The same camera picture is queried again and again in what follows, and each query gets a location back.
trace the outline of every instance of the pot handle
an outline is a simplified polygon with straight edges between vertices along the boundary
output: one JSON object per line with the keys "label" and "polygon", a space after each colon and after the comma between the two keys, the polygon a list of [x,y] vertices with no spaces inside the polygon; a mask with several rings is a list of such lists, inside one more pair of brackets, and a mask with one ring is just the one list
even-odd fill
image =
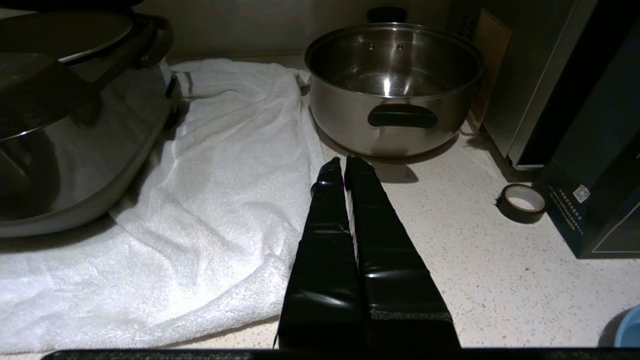
{"label": "pot handle", "polygon": [[432,129],[438,123],[433,111],[412,104],[382,104],[369,113],[371,126],[403,126]]}

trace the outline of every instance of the wall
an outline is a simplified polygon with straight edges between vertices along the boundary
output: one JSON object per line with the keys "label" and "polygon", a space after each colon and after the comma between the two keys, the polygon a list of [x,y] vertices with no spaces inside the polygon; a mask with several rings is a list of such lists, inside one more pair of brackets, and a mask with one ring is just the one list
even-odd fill
{"label": "wall", "polygon": [[407,22],[444,29],[449,0],[145,0],[140,13],[173,24],[170,57],[300,53],[316,37],[365,24],[377,6],[400,6]]}

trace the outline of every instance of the black box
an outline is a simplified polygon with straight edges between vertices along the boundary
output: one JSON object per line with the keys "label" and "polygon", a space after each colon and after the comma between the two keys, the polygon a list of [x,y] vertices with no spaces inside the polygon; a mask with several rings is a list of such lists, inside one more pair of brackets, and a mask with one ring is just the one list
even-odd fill
{"label": "black box", "polygon": [[640,20],[534,187],[577,258],[640,258]]}

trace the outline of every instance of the stainless steel pot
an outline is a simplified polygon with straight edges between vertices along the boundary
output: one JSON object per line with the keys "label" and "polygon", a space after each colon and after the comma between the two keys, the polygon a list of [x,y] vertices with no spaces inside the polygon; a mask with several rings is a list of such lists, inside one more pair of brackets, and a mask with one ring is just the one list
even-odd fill
{"label": "stainless steel pot", "polygon": [[457,37],[379,23],[328,33],[305,54],[318,126],[360,154],[403,157],[448,141],[482,78],[482,57]]}

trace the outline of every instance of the pot rim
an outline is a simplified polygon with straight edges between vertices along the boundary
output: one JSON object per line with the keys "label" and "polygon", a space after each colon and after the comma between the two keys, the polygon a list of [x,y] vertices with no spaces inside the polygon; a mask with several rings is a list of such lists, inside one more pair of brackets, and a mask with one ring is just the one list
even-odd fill
{"label": "pot rim", "polygon": [[[313,56],[313,53],[316,51],[316,49],[318,47],[320,47],[320,45],[323,45],[331,40],[333,40],[336,37],[339,37],[343,34],[346,33],[352,33],[352,32],[357,32],[357,31],[361,31],[361,30],[375,30],[375,29],[381,29],[381,30],[389,30],[389,29],[401,29],[401,30],[413,30],[413,31],[417,31],[420,33],[428,33],[431,36],[435,36],[435,37],[439,37],[439,38],[444,38],[448,41],[451,41],[453,43],[455,43],[456,45],[460,46],[461,48],[463,48],[464,50],[466,50],[466,52],[471,55],[477,63],[478,66],[478,71],[476,76],[474,76],[473,79],[471,79],[470,81],[457,86],[451,90],[448,90],[446,92],[442,92],[439,94],[433,94],[433,95],[413,95],[413,96],[387,96],[387,95],[378,95],[378,94],[370,94],[367,92],[359,92],[359,91],[355,91],[355,90],[350,90],[348,88],[345,88],[343,86],[339,86],[336,85],[335,83],[332,83],[331,81],[326,80],[325,78],[323,78],[322,76],[320,76],[318,73],[315,72],[315,70],[311,67],[311,57]],[[377,22],[374,24],[365,24],[365,25],[355,25],[355,26],[349,26],[346,28],[340,28],[337,30],[333,30],[329,33],[326,33],[322,36],[320,36],[319,38],[315,39],[311,44],[309,44],[309,46],[307,47],[307,49],[305,50],[305,65],[307,66],[307,69],[309,70],[309,72],[311,72],[311,74],[319,79],[320,81],[322,81],[323,83],[332,86],[336,89],[339,90],[343,90],[346,91],[350,94],[362,94],[362,95],[367,95],[367,96],[373,96],[373,97],[379,97],[381,99],[420,99],[420,100],[424,100],[424,101],[428,101],[428,100],[435,100],[435,99],[440,99],[443,97],[447,97],[449,95],[458,93],[458,92],[462,92],[465,91],[468,87],[472,86],[473,84],[477,83],[480,79],[482,79],[484,77],[484,72],[485,72],[485,67],[484,67],[484,61],[483,61],[483,57],[480,54],[480,52],[476,49],[476,47],[471,44],[469,41],[465,40],[462,37],[459,37],[458,35],[446,32],[446,31],[442,31],[442,30],[437,30],[437,29],[433,29],[433,28],[429,28],[427,26],[424,25],[417,25],[417,24],[407,24],[407,23],[403,23],[403,22]]]}

